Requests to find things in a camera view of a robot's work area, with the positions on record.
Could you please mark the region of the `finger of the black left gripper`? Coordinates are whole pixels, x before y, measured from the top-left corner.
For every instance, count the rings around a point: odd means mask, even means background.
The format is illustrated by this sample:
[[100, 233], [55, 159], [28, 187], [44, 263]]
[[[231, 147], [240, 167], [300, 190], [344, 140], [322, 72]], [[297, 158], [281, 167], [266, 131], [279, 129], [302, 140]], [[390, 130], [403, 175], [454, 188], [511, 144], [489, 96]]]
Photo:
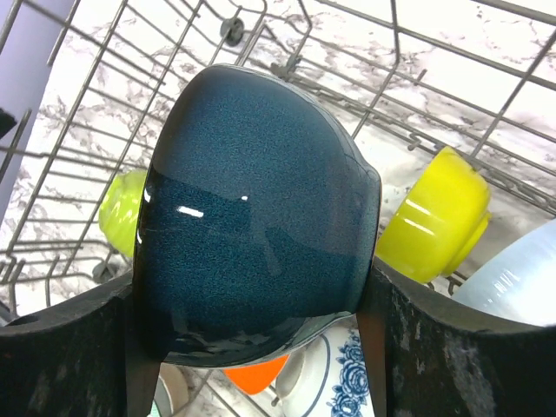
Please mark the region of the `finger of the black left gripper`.
[[14, 127], [17, 119], [3, 108], [0, 109], [0, 139], [4, 138]]

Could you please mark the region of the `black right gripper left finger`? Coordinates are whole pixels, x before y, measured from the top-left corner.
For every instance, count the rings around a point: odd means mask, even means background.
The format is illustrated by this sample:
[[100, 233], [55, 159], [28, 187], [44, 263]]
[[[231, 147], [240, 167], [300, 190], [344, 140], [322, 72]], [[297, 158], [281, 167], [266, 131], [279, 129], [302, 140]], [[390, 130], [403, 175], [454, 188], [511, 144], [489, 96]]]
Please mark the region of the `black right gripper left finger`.
[[159, 369], [137, 340], [126, 273], [1, 329], [1, 414], [146, 416]]

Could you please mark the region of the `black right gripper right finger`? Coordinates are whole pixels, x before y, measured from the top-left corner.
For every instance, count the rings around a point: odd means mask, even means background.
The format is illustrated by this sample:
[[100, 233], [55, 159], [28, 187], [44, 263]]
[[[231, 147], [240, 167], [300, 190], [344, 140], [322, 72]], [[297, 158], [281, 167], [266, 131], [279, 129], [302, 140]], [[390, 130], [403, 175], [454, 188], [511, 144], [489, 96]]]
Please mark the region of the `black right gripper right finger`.
[[374, 263], [357, 312], [377, 416], [553, 416], [555, 329], [463, 306]]

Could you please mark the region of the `white blue floral bowl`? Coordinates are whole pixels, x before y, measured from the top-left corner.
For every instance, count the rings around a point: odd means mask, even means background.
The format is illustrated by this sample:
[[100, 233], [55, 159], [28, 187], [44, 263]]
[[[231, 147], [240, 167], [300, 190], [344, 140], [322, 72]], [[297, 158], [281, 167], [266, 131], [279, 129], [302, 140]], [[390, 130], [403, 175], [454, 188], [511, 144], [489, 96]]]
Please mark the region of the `white blue floral bowl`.
[[286, 416], [374, 415], [357, 329], [327, 329], [294, 351], [275, 381]]

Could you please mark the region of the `lime green square bowl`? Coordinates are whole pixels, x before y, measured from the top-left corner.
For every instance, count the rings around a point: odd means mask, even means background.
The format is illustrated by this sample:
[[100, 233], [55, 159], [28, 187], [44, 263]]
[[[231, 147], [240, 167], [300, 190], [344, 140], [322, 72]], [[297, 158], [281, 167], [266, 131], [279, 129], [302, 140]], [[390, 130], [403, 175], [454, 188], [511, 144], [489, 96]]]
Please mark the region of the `lime green square bowl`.
[[99, 228], [119, 253], [134, 254], [137, 216], [147, 176], [146, 169], [134, 169], [115, 176], [99, 208]]

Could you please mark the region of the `orange bowl white inside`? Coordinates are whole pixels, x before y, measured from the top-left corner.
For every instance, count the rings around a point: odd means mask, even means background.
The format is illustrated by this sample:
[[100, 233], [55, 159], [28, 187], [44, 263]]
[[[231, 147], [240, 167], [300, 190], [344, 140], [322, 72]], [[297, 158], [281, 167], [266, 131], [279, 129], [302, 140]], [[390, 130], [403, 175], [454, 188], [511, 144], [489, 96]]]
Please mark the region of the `orange bowl white inside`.
[[225, 368], [223, 373], [243, 393], [254, 395], [268, 388], [284, 368], [289, 355], [245, 367]]

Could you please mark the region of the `dark blue glazed bowl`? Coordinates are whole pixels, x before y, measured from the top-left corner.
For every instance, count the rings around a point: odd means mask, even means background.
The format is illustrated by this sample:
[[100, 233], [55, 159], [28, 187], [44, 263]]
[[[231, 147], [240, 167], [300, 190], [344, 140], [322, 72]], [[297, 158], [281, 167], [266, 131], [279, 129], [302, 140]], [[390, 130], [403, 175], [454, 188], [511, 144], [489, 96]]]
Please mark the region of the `dark blue glazed bowl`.
[[133, 256], [150, 354], [268, 361], [357, 309], [381, 178], [349, 133], [282, 80], [217, 64], [179, 95], [142, 192]]

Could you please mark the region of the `grey wire dish rack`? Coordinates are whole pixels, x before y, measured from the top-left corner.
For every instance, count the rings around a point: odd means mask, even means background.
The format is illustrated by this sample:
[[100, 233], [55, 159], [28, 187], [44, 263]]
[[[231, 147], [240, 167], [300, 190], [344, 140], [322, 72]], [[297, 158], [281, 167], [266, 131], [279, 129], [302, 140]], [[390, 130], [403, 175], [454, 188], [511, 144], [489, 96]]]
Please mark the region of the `grey wire dish rack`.
[[555, 330], [496, 318], [374, 257], [381, 182], [295, 87], [212, 65], [166, 118], [132, 229], [134, 265], [1, 329], [4, 416], [146, 416], [164, 363], [283, 355], [277, 400], [325, 397], [307, 348], [356, 314], [378, 416], [552, 416]]

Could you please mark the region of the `mint green ceramic bowl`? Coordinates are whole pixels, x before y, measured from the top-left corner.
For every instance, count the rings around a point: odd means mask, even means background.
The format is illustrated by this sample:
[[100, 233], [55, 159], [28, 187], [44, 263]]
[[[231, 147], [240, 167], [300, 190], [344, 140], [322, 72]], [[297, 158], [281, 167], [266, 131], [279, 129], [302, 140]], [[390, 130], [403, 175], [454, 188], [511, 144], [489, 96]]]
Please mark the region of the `mint green ceramic bowl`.
[[160, 375], [149, 416], [184, 416], [188, 401], [189, 388], [183, 378], [175, 381]]

